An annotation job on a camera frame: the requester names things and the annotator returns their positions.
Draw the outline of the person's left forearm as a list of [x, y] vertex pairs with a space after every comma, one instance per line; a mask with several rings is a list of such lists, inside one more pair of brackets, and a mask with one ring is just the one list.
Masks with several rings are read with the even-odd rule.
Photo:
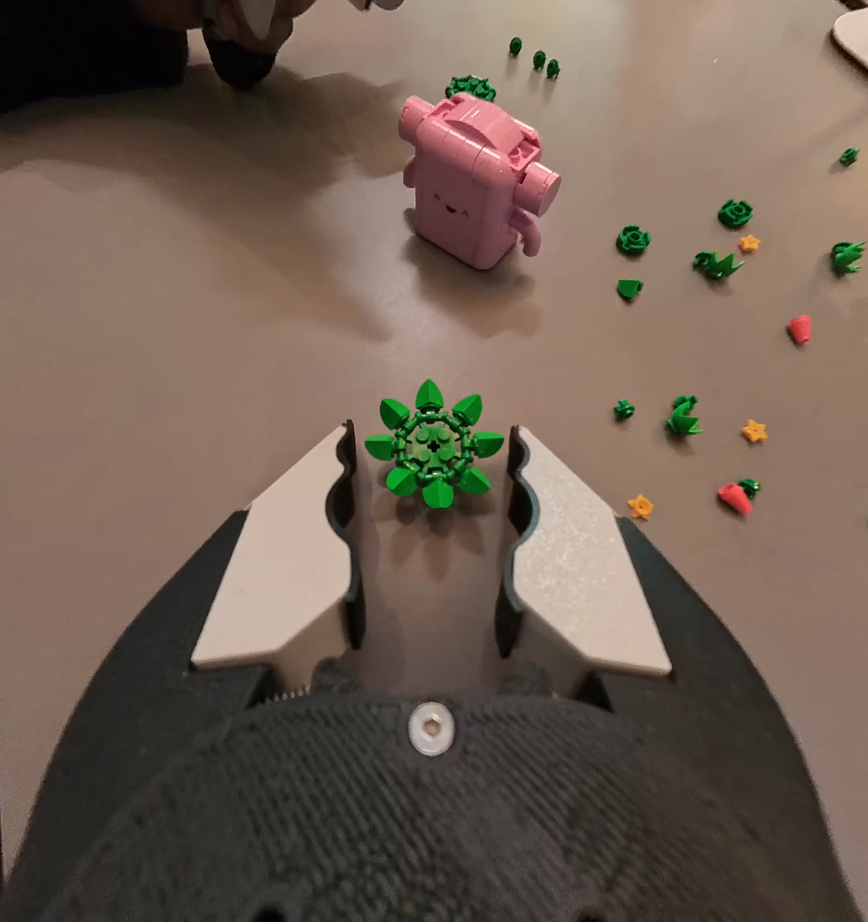
[[0, 113], [181, 83], [185, 29], [143, 22], [132, 2], [0, 1]]

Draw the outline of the green toy grass piece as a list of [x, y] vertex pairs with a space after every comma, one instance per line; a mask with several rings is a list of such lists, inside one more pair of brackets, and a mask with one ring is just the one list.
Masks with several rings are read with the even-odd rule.
[[716, 251], [704, 250], [695, 254], [692, 268], [709, 281], [721, 282], [739, 271], [744, 264], [744, 261], [736, 260], [733, 254], [719, 255]]

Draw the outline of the green toy brick leaf rosette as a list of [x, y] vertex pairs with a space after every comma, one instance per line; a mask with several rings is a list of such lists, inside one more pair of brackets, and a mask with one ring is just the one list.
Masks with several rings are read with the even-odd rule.
[[391, 468], [386, 489], [399, 498], [419, 496], [433, 510], [451, 507], [458, 491], [481, 496], [491, 484], [478, 462], [497, 455], [505, 437], [476, 430], [483, 413], [478, 394], [447, 407], [431, 379], [419, 386], [415, 406], [383, 398], [379, 407], [386, 432], [368, 436], [368, 454]]

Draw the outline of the pink toy brick watering can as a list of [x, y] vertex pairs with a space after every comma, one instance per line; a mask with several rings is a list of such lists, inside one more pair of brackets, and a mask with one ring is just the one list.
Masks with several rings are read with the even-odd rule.
[[489, 270], [518, 244], [542, 247], [537, 219], [562, 178], [542, 162], [539, 133], [492, 101], [457, 93], [430, 103], [408, 97], [398, 134], [414, 149], [404, 185], [416, 194], [416, 233], [477, 270]]

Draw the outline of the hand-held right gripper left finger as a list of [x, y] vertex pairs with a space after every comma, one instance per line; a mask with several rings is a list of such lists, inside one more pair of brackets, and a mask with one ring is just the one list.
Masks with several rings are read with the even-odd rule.
[[246, 509], [192, 653], [199, 671], [267, 667], [311, 686], [316, 666], [358, 650], [366, 630], [352, 421], [335, 428]]

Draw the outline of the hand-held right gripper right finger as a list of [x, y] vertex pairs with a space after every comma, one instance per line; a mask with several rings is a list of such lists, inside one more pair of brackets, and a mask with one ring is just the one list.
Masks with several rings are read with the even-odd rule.
[[658, 626], [612, 508], [529, 429], [508, 440], [507, 519], [495, 639], [558, 697], [602, 675], [669, 680]]

